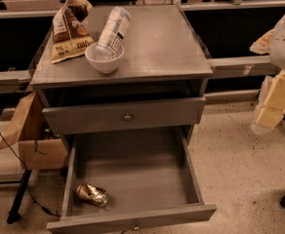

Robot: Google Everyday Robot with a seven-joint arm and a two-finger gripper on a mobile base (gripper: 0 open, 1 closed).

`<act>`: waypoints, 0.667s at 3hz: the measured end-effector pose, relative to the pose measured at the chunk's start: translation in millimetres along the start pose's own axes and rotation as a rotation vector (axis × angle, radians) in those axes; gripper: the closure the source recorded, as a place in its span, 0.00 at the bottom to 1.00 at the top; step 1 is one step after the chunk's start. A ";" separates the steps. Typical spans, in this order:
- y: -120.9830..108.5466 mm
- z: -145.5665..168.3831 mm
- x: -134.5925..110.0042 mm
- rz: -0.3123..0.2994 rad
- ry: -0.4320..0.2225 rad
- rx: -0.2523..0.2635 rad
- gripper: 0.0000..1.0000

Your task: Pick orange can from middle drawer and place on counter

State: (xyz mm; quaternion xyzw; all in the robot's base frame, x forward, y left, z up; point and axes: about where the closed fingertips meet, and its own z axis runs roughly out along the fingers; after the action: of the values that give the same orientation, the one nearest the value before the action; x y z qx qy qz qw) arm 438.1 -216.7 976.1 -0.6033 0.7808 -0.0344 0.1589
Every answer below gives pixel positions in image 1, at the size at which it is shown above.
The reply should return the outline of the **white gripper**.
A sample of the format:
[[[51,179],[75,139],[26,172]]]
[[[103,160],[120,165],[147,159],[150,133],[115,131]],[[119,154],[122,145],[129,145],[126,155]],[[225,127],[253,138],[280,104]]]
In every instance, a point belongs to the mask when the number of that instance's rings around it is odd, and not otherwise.
[[[285,70],[269,78],[267,92],[265,107],[256,107],[251,123],[251,130],[257,135],[272,132],[285,115]]]

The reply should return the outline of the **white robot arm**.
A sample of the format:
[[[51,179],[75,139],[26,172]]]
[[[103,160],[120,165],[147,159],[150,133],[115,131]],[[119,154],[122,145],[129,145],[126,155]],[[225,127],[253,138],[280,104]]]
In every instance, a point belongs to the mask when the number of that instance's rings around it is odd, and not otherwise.
[[[269,54],[270,62],[281,69],[274,78],[266,76],[260,89],[251,130],[262,135],[273,131],[285,116],[285,15],[250,50]]]

